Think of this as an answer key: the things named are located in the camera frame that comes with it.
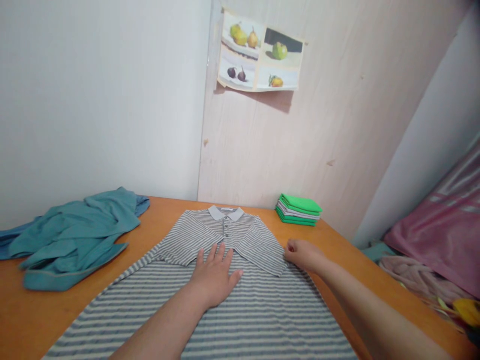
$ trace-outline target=person's left hand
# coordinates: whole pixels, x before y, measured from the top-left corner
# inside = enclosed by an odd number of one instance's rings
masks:
[[[187,284],[195,293],[194,295],[204,302],[206,310],[223,303],[244,274],[243,270],[236,270],[229,276],[234,250],[230,249],[224,259],[225,243],[221,243],[218,253],[217,248],[218,244],[212,246],[206,261],[204,261],[205,252],[200,249],[195,271]]]

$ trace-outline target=wooden table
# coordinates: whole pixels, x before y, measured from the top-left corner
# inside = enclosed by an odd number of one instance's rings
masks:
[[[151,197],[141,225],[122,236],[130,243],[111,263],[65,292],[30,291],[23,287],[23,259],[0,262],[0,359],[39,359],[79,316],[83,309],[123,271],[158,244],[185,210],[202,210],[212,204]],[[325,221],[316,227],[282,223],[275,211],[243,208],[260,216],[282,246],[288,239],[306,239],[364,283],[380,298],[421,328],[456,359],[476,359],[477,349],[447,322],[401,287]],[[361,359],[370,355],[328,287],[313,276],[322,296]]]

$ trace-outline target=shirt placket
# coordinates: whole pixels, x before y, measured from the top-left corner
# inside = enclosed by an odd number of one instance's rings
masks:
[[[230,248],[231,247],[231,234],[230,234],[230,229],[231,229],[231,219],[228,216],[225,216],[222,219],[222,236],[223,236],[223,241],[225,242],[225,245]]]

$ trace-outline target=photo of fruit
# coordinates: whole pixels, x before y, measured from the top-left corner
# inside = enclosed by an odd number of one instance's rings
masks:
[[[221,47],[218,81],[232,89],[252,91],[257,69],[256,62],[239,56],[225,45]]]
[[[231,51],[257,61],[264,35],[265,26],[262,24],[224,12],[221,42]]]
[[[261,60],[267,66],[299,68],[302,64],[303,47],[303,42],[267,28],[261,48]]]
[[[298,71],[260,66],[256,84],[257,91],[293,91],[298,88]]]

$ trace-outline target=wooden wall panel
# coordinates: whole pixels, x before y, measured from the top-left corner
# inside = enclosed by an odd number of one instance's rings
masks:
[[[299,91],[225,90],[213,0],[198,200],[273,208],[282,192],[310,197],[353,239],[470,1],[222,4],[309,45]]]

